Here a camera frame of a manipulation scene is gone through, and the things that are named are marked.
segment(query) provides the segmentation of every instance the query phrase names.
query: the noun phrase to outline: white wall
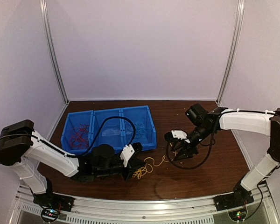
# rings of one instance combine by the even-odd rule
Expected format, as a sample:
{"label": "white wall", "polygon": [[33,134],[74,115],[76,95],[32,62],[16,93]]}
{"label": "white wall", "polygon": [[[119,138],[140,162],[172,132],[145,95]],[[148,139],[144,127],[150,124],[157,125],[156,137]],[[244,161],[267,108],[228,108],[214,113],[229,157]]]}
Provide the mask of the white wall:
{"label": "white wall", "polygon": [[[280,1],[246,1],[239,46],[222,101],[224,106],[275,110],[280,107]],[[269,138],[240,132],[255,164]],[[280,169],[268,179],[280,215]]]}
{"label": "white wall", "polygon": [[[0,131],[23,119],[47,137],[63,107],[38,0],[0,1]],[[19,187],[0,165],[0,224],[7,223]]]}
{"label": "white wall", "polygon": [[69,99],[216,99],[237,0],[50,0]]}

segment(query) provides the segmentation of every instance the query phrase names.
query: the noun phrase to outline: robotic arm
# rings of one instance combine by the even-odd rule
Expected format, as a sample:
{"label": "robotic arm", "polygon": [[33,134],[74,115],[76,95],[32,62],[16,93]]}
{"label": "robotic arm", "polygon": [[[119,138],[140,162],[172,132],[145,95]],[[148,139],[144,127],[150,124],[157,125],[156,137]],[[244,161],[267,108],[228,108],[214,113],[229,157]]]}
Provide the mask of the robotic arm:
{"label": "robotic arm", "polygon": [[174,161],[192,158],[194,154],[198,154],[196,146],[209,135],[212,135],[213,141],[213,135],[219,130],[241,130],[270,136],[267,153],[236,184],[234,192],[214,198],[217,210],[231,209],[242,206],[244,202],[253,202],[251,190],[280,166],[280,108],[274,112],[255,112],[219,107],[208,112],[200,104],[196,104],[186,111],[186,116],[196,126],[191,133],[173,130],[165,134],[165,140],[172,146],[171,150],[179,150]]}
{"label": "robotic arm", "polygon": [[[115,154],[110,145],[92,148],[85,156],[70,154],[45,140],[33,128],[34,123],[24,120],[2,129],[0,135],[0,163],[13,169],[31,189],[34,203],[52,210],[71,211],[73,198],[53,193],[49,179],[42,176],[29,158],[36,159],[78,182],[92,182],[95,177],[122,175],[125,180],[145,166],[136,158],[142,150],[140,143],[125,146]],[[48,217],[57,214],[45,210]]]}

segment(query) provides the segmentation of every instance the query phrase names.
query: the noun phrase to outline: yellow string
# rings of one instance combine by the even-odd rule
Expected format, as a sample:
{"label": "yellow string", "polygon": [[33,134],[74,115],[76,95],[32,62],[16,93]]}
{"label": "yellow string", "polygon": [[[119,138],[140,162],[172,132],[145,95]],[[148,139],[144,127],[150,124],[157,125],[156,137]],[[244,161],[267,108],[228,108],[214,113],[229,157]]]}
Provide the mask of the yellow string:
{"label": "yellow string", "polygon": [[[161,162],[158,164],[158,165],[156,165],[154,162],[154,158],[153,157],[147,157],[147,158],[145,158],[144,159],[144,161],[146,161],[146,160],[148,160],[148,159],[151,159],[152,161],[153,161],[153,166],[154,167],[158,167],[158,166],[160,166],[163,162],[169,162],[168,160],[165,160],[166,159],[166,156],[165,155],[163,155],[162,156],[162,160],[161,160]],[[133,177],[136,177],[138,180],[140,180],[141,179],[141,177],[143,177],[145,174],[147,174],[147,173],[152,173],[152,171],[154,170],[154,167],[153,167],[151,164],[149,164],[149,163],[146,163],[146,165],[144,166],[144,167],[141,167],[141,168],[139,168],[137,171],[135,171],[134,173],[133,173]]]}

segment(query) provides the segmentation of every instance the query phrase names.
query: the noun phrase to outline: red tangled wires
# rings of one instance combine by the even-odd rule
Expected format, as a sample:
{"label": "red tangled wires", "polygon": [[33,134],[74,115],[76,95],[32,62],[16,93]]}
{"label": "red tangled wires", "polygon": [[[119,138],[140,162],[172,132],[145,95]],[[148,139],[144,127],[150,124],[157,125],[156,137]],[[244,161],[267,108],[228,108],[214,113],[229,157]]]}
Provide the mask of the red tangled wires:
{"label": "red tangled wires", "polygon": [[70,131],[70,147],[72,149],[87,149],[89,125],[81,125]]}

